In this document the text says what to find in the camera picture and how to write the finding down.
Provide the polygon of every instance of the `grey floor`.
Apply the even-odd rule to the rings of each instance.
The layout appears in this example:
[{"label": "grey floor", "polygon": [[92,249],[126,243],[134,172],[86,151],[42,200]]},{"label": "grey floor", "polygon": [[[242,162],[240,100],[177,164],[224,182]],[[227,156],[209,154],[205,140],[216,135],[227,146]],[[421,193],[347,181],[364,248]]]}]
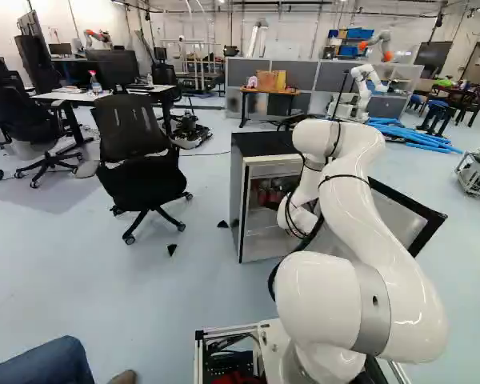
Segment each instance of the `grey floor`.
[{"label": "grey floor", "polygon": [[[93,125],[88,109],[76,112]],[[181,158],[195,199],[173,202],[168,211],[187,224],[182,234],[152,214],[138,241],[126,246],[121,233],[133,215],[113,218],[95,178],[48,174],[39,190],[25,179],[0,182],[0,362],[71,334],[82,340],[99,383],[132,368],[142,383],[183,384],[193,379],[196,329],[276,316],[266,289],[276,260],[237,264],[230,232],[216,227],[228,219],[227,151],[238,120],[222,111],[197,113],[214,138]],[[403,121],[419,119],[406,114]],[[250,122],[244,131],[260,129]],[[473,128],[446,133],[457,147],[476,150],[480,115]],[[96,156],[92,146],[89,156]],[[418,261],[445,303],[450,343],[436,362],[406,366],[414,383],[480,382],[480,199],[457,184],[458,160],[389,144],[370,172],[449,215]],[[0,168],[19,164],[0,151]],[[170,243],[178,244],[172,258]]]}]

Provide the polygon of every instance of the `jeans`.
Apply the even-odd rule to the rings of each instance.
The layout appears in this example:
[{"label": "jeans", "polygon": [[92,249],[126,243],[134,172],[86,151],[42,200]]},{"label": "jeans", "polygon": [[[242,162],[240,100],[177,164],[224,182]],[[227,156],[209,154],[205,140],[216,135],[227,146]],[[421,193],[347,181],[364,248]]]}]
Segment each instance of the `jeans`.
[{"label": "jeans", "polygon": [[63,336],[0,364],[0,384],[94,384],[86,351]]}]

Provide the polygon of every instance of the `black office chair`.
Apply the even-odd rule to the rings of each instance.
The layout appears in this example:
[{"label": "black office chair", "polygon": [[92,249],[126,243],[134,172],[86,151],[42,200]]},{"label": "black office chair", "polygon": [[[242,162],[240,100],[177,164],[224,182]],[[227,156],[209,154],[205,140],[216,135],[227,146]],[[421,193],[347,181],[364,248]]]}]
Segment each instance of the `black office chair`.
[{"label": "black office chair", "polygon": [[12,145],[19,157],[25,154],[29,158],[44,155],[42,160],[17,168],[14,173],[15,178],[23,178],[23,172],[39,168],[30,182],[32,188],[39,187],[38,180],[49,168],[62,166],[75,173],[78,166],[63,160],[83,159],[80,152],[60,155],[48,152],[69,132],[64,129],[63,103],[64,101],[58,100],[46,108],[30,98],[18,72],[9,71],[0,75],[0,129],[6,136],[6,143]]},{"label": "black office chair", "polygon": [[[179,102],[182,99],[183,88],[178,81],[174,66],[172,66],[171,64],[165,64],[164,62],[156,62],[151,66],[151,72],[151,75],[153,77],[153,84],[160,86],[174,86],[174,88],[171,88],[169,90],[172,103]],[[192,100],[190,99],[190,96],[188,96],[188,98],[192,114],[195,115],[194,106],[192,106]],[[172,120],[175,120],[176,122],[181,122],[182,116],[172,114],[170,118]]]},{"label": "black office chair", "polygon": [[[156,210],[180,232],[185,224],[169,216],[163,204],[178,198],[192,199],[185,192],[186,178],[178,168],[178,154],[160,130],[149,96],[115,94],[95,102],[92,115],[101,136],[101,162],[96,171],[99,181],[114,200],[114,216],[126,211],[139,212],[123,234],[127,245],[150,210]],[[147,156],[168,150],[166,155]],[[114,168],[107,162],[123,162]]]}]

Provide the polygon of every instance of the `shoe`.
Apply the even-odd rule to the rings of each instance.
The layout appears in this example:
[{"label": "shoe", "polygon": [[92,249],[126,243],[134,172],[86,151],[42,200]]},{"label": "shoe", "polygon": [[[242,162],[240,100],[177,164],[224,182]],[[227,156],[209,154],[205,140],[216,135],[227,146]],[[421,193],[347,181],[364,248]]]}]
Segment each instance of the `shoe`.
[{"label": "shoe", "polygon": [[137,374],[134,370],[125,370],[121,374],[114,376],[109,384],[135,384],[137,382]]}]

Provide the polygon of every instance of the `robotic arm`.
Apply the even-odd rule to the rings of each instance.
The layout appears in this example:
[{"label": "robotic arm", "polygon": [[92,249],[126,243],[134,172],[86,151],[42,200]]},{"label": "robotic arm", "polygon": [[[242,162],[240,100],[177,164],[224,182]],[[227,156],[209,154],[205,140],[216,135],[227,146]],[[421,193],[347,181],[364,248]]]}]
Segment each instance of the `robotic arm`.
[{"label": "robotic arm", "polygon": [[369,118],[368,112],[366,112],[366,107],[371,98],[371,90],[366,86],[366,79],[369,78],[372,83],[375,84],[375,90],[379,92],[387,92],[388,86],[384,86],[381,83],[381,79],[378,77],[377,72],[371,64],[363,64],[362,66],[352,68],[350,70],[350,75],[352,75],[359,88],[356,119],[360,122],[365,122]]},{"label": "robotic arm", "polygon": [[381,48],[382,48],[382,61],[383,62],[389,62],[393,58],[393,53],[390,51],[390,41],[391,41],[391,33],[389,30],[381,30],[378,34],[373,36],[370,40],[367,40],[365,42],[360,42],[359,43],[359,51],[363,52],[367,46],[372,46],[374,44],[377,44],[378,42],[381,42]]},{"label": "robotic arm", "polygon": [[93,41],[91,38],[95,38],[99,42],[103,42],[108,50],[114,48],[112,38],[110,38],[108,31],[99,30],[99,34],[97,34],[92,30],[84,30],[83,35],[86,37],[86,48],[88,50],[90,50],[93,46]]},{"label": "robotic arm", "polygon": [[[432,282],[378,215],[366,167],[384,139],[371,126],[307,119],[293,142],[305,154],[290,198],[294,226],[309,233],[316,197],[331,230],[356,259],[318,252],[290,254],[275,277],[275,300],[294,348],[293,361],[318,383],[349,382],[365,354],[396,362],[431,362],[446,347],[445,311]],[[326,164],[326,158],[336,160]],[[278,224],[286,223],[285,201]]]}]

